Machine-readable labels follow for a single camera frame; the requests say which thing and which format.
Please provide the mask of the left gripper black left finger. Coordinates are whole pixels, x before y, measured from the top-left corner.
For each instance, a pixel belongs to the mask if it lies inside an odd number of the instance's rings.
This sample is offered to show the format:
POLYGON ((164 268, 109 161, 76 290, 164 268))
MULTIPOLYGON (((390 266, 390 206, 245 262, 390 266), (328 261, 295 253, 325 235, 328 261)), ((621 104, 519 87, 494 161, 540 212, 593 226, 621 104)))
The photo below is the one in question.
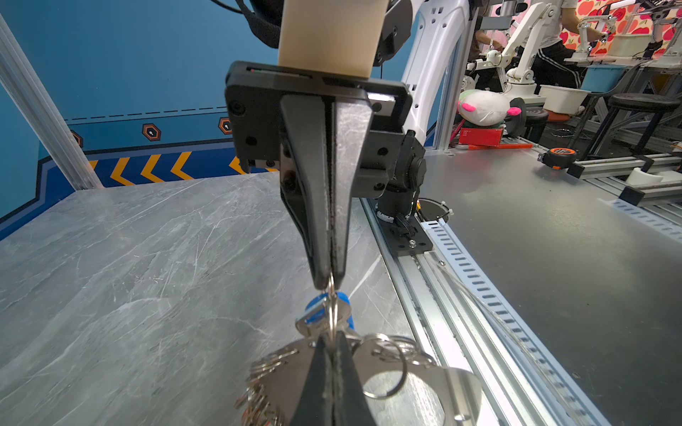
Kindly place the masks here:
POLYGON ((328 345, 319 337, 291 426, 332 425, 332 361, 328 345))

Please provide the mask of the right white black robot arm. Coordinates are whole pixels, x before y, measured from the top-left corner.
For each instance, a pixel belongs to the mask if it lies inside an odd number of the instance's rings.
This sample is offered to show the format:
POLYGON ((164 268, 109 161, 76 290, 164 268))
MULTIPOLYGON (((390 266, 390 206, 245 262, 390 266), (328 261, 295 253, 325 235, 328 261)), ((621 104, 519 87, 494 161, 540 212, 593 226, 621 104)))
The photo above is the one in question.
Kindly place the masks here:
POLYGON ((275 65, 237 61, 224 91, 245 172, 280 173, 318 289, 346 274, 350 205, 372 198, 396 254, 423 252, 424 142, 474 1, 242 1, 275 65))

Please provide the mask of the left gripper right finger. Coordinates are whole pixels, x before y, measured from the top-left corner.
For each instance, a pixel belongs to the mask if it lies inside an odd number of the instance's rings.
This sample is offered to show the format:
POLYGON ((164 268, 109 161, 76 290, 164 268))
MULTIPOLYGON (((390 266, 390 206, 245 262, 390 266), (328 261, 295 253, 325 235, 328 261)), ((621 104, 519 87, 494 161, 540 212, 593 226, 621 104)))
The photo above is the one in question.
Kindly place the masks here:
POLYGON ((375 426, 346 335, 337 332, 331 353, 331 424, 375 426))

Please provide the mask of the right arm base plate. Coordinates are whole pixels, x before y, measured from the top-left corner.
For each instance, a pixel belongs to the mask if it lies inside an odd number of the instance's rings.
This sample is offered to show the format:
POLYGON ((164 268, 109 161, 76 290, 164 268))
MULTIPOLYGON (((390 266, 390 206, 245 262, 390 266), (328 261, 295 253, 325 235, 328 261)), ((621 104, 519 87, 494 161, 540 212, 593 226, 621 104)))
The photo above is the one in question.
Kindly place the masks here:
POLYGON ((433 242, 415 215, 399 215, 389 222, 378 213, 378 223, 394 257, 415 256, 433 249, 433 242))

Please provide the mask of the metal keyring with chain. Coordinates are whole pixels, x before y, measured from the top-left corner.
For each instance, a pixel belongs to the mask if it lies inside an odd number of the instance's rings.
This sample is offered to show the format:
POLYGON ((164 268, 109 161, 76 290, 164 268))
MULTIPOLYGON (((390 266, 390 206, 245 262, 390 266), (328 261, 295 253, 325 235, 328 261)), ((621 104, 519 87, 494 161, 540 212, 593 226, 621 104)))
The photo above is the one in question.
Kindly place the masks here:
MULTIPOLYGON (((332 301, 332 319, 330 331, 319 337, 325 339, 331 358, 337 332, 346 335, 371 413, 373 402, 393 398, 405 401, 403 391, 417 385, 442 410, 443 424, 476 424, 482 390, 481 382, 474 373, 461 368, 443 367, 410 337, 381 333, 360 335, 356 330, 336 330, 338 291, 325 293, 329 294, 332 301)), ((251 364, 246 389, 234 403, 242 413, 243 425, 290 425, 319 338, 301 336, 301 339, 251 364)))

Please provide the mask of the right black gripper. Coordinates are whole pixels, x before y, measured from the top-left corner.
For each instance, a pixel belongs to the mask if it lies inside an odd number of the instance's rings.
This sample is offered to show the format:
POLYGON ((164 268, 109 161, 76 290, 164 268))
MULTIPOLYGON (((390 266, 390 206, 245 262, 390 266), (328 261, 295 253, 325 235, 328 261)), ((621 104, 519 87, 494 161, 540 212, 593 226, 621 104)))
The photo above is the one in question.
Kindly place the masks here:
POLYGON ((326 289, 331 275, 342 282, 352 195, 378 198, 393 177, 412 104, 407 86, 237 61, 225 99, 243 170, 282 167, 282 200, 303 238, 314 287, 326 289), (381 108, 372 109, 380 96, 381 108))

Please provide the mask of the blue tag key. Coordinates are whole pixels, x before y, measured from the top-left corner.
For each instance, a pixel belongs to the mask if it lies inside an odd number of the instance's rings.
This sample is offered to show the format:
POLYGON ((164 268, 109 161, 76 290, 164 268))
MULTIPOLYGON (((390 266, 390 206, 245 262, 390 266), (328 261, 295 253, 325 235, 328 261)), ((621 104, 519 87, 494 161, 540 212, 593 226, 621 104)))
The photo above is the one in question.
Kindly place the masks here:
MULTIPOLYGON (((355 331, 352 307, 347 294, 336 294, 336 330, 355 331)), ((303 337, 319 337, 329 332, 332 319, 332 301, 328 293, 311 300, 305 312, 296 320, 295 327, 303 337)))

